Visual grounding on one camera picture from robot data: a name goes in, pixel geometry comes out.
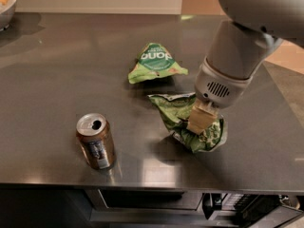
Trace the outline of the white gripper with vents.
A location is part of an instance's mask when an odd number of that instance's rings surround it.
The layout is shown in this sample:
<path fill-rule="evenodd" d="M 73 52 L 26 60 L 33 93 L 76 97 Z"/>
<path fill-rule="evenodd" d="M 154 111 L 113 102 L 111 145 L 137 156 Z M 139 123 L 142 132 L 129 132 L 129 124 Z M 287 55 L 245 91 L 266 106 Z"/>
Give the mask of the white gripper with vents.
<path fill-rule="evenodd" d="M 253 71 L 231 62 L 212 63 L 205 58 L 195 80 L 195 100 L 187 129 L 200 134 L 218 117 L 218 108 L 233 105 L 253 79 Z"/>

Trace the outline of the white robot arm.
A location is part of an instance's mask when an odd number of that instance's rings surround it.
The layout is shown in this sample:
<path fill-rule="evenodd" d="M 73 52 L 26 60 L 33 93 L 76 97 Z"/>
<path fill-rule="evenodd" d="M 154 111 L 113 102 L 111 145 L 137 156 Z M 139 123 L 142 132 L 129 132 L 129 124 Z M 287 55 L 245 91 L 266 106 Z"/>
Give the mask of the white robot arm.
<path fill-rule="evenodd" d="M 304 0 L 218 0 L 222 21 L 199 67 L 187 129 L 199 134 L 233 105 L 283 41 L 304 46 Z"/>

